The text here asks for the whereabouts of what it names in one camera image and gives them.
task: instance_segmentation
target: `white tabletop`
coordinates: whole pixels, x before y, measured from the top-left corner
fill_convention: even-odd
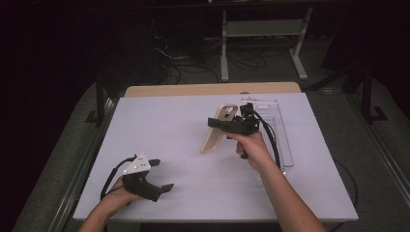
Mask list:
[[[277,216],[257,173],[235,154],[236,142],[223,139],[202,155],[207,119],[223,103],[243,104],[243,95],[141,97],[120,99],[90,177],[73,215],[85,219],[121,160],[145,152],[160,159],[147,180],[175,184],[158,202],[139,200],[114,219],[139,222],[272,221]],[[294,160],[286,174],[293,188],[322,221],[358,218],[305,94],[254,94],[277,100]],[[114,180],[127,167],[124,164]]]

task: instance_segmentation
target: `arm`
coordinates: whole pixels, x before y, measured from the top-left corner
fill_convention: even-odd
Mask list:
[[[142,197],[125,190],[120,177],[109,194],[91,211],[78,231],[102,232],[109,218],[136,199],[142,199]]]
[[[239,155],[247,151],[249,164],[259,172],[284,232],[326,231],[316,215],[283,176],[269,154],[259,131],[250,136],[234,133],[226,133],[226,135],[238,141],[236,152]]]

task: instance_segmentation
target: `hand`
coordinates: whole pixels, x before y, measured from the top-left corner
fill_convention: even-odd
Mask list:
[[[225,134],[238,141],[236,153],[242,155],[246,151],[249,155],[248,161],[250,166],[257,171],[260,171],[265,164],[275,163],[272,156],[269,154],[260,131],[249,136],[228,132]]]
[[[97,206],[104,212],[107,212],[109,217],[115,215],[133,200],[143,199],[143,197],[127,191],[123,186],[122,179],[123,177],[118,178],[117,182]]]

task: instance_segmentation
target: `beige phone case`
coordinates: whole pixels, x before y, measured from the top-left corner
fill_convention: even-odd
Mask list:
[[[235,117],[238,106],[236,104],[222,104],[215,114],[216,119],[221,121],[231,121]],[[201,153],[207,154],[215,151],[220,144],[220,140],[223,137],[221,129],[209,128],[206,134],[205,140],[202,143]]]

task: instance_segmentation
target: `person's left hand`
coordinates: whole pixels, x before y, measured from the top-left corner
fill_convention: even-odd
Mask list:
[[[123,186],[123,177],[121,176],[97,207],[112,217],[124,206],[138,199],[143,199],[143,197],[127,191]]]

